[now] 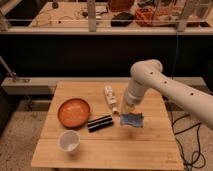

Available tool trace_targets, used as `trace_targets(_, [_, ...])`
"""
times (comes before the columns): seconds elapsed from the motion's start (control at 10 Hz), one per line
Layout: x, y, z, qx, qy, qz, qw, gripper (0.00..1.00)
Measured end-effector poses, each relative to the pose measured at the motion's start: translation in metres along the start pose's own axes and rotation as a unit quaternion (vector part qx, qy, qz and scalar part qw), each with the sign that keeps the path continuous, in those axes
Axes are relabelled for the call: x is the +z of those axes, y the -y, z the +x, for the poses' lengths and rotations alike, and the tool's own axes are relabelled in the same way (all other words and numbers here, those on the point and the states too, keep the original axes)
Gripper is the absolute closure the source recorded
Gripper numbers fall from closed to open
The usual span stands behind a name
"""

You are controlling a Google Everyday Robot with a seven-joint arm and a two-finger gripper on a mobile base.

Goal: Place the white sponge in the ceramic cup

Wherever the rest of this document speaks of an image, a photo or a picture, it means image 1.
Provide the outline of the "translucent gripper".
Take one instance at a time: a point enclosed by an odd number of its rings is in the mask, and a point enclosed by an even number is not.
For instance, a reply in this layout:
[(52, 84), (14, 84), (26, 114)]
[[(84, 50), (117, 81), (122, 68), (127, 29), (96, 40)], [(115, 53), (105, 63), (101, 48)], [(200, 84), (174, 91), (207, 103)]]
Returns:
[(139, 114), (140, 111), (134, 106), (134, 105), (128, 105), (126, 100), (123, 99), (121, 103), (121, 114), (127, 115), (127, 114)]

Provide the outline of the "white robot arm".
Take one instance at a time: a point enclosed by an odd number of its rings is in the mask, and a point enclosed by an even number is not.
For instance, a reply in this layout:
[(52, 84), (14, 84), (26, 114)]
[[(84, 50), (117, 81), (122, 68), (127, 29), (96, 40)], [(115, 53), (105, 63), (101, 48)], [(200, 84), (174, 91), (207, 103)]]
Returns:
[(161, 62), (156, 59), (132, 65), (131, 79), (123, 95), (124, 112), (128, 113), (139, 105), (146, 91), (152, 88), (213, 130), (213, 96), (166, 77), (162, 70)]

